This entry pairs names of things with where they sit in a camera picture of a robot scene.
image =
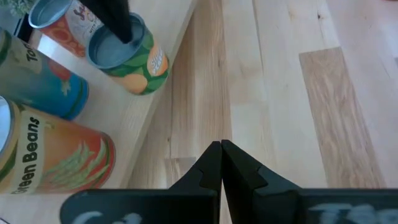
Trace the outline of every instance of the can rim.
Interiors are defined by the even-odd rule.
[[[0,152],[2,152],[11,137],[11,106],[0,96]]]
[[[137,19],[140,22],[140,24],[144,28],[144,31],[142,33],[142,37],[145,37],[145,34],[147,32],[147,28],[146,28],[146,25],[145,25],[145,22],[144,22],[143,18],[140,15],[138,15],[138,14],[136,14],[134,12],[130,12],[130,19]],[[91,63],[92,65],[94,65],[94,67],[96,67],[98,69],[112,69],[112,68],[116,68],[116,67],[120,66],[120,65],[111,65],[111,66],[99,65],[98,63],[94,62],[94,60],[91,57],[91,52],[90,52],[91,50],[90,49],[93,49],[94,47],[96,47],[98,45],[97,43],[94,42],[94,40],[97,38],[98,35],[101,35],[103,32],[106,32],[106,31],[110,31],[110,30],[104,24],[102,24],[100,27],[98,27],[94,31],[94,33],[91,35],[91,37],[88,39],[88,41],[86,43],[86,46],[87,46],[86,47],[86,59],[87,59],[87,61],[89,61],[89,63]],[[141,38],[138,46],[142,45],[143,40],[144,40],[144,38]],[[130,58],[132,56],[134,56],[137,53],[138,50],[139,50],[139,47],[137,49],[135,49],[134,51],[132,51],[131,54],[128,57],[126,57],[121,62],[121,64],[124,64],[125,62],[130,60]]]
[[[45,22],[41,25],[36,25],[32,22],[32,16],[34,15],[35,10],[38,9],[39,6],[43,5],[44,3],[48,3],[50,1],[56,1],[56,0],[38,0],[36,1],[36,3],[33,5],[32,9],[29,12],[29,16],[28,16],[28,21],[29,21],[29,25],[35,29],[41,29],[44,27],[48,27],[51,26],[53,23],[57,22],[63,15],[65,15],[65,13],[68,11],[70,5],[72,4],[72,2],[74,0],[69,0],[69,3],[65,6],[64,9],[62,9],[57,16],[53,17],[51,20],[49,20],[48,22]]]

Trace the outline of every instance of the light wood surface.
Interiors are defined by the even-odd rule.
[[[173,63],[196,0],[130,1]],[[79,60],[48,37],[39,50],[88,80],[90,96],[76,122],[109,134],[116,146],[116,165],[104,188],[125,188],[164,86],[154,94],[134,96],[85,60]],[[10,223],[58,223],[67,195],[1,196],[0,217]]]
[[[398,187],[397,10],[199,1],[129,187],[170,187],[220,138],[302,187]]]

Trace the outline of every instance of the can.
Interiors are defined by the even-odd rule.
[[[101,26],[89,40],[86,58],[131,93],[146,95],[166,81],[169,60],[144,20],[135,13],[130,13],[130,20],[130,43],[122,43],[106,26]]]
[[[101,187],[115,150],[105,133],[0,97],[0,193],[73,193]]]
[[[29,24],[77,57],[85,57],[85,45],[102,23],[77,0],[38,0],[30,10]]]
[[[88,97],[86,80],[0,29],[0,95],[65,119]]]

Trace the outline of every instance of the orange can label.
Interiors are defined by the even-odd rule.
[[[10,104],[14,129],[4,152],[7,158],[0,161],[0,192],[77,192],[104,184],[115,162],[107,135]]]

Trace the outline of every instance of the green can label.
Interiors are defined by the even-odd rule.
[[[169,75],[169,60],[146,30],[138,51],[127,62],[105,71],[112,79],[137,95],[146,95],[159,89]]]

